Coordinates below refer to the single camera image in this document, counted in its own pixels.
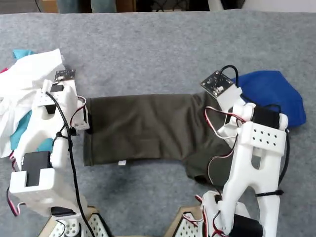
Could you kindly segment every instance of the black zip tie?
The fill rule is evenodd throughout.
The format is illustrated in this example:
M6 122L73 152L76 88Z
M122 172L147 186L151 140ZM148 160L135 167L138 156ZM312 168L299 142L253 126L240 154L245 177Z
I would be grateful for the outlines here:
M275 190L274 192L268 192L268 193L260 193L260 194L256 194L256 197L264 197L264 196L271 196L271 195L277 195L280 196L284 194L283 190Z

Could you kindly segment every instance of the clothing tag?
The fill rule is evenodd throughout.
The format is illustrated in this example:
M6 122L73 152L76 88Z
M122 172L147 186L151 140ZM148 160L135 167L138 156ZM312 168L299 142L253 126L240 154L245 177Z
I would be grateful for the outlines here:
M120 160L120 161L118 162L118 165L126 165L126 160Z

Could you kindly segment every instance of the blue cloth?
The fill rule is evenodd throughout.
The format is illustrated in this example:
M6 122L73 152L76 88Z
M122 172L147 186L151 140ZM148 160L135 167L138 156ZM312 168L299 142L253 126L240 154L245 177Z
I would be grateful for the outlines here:
M239 77L244 95L264 106L278 104L288 117L288 127L306 123L303 99L279 71L256 71Z
M20 58L23 58L31 54L35 54L35 53L30 50L23 50L23 49L13 50L13 57L16 60L19 60ZM31 115L32 115L32 111L29 111L26 115L24 115L24 117L21 118L21 120L19 121L17 129L10 136L11 150L14 151L17 148L22 134L25 132L26 128L28 127ZM43 152L43 151L52 152L52 150L53 150L53 139L51 138L45 139L36 149L37 152Z
M25 56L35 54L33 51L30 50L24 50L24 49L14 49L13 50L13 58L16 60L19 60L20 58L23 58Z

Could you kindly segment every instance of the teal fabric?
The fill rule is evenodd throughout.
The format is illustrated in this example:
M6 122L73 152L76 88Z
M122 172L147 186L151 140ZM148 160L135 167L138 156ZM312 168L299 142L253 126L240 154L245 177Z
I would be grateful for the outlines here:
M10 136L11 150L15 150L19 144L22 134L28 127L32 111L29 111L23 118L19 121L18 127L15 132Z
M13 58L16 60L19 60L20 58L23 58L25 56L35 54L33 51L30 50L24 50L24 49L14 49L13 50Z
M14 49L13 50L13 57L16 60L19 60L20 58L23 58L25 56L35 54L33 51L30 50L24 50L24 49ZM30 118L32 115L32 111L29 111L26 115L24 115L23 118L19 121L18 127L15 130L15 132L10 136L10 143L11 143L11 150L15 150L19 144L20 138L22 134L25 132L26 128L28 127ZM37 148L37 152L43 152L43 151L50 151L53 150L53 139L48 138L45 139Z

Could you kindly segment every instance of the circuit board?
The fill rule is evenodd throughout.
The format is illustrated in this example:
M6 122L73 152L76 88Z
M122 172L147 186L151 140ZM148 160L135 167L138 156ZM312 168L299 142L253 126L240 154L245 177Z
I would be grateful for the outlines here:
M74 69L57 71L56 75L55 75L55 81L75 79L75 73L76 73L76 71Z
M200 83L204 90L206 90L214 98L220 96L225 90L234 84L234 82L225 74L222 73L220 78L218 76L219 72L215 71L212 75Z

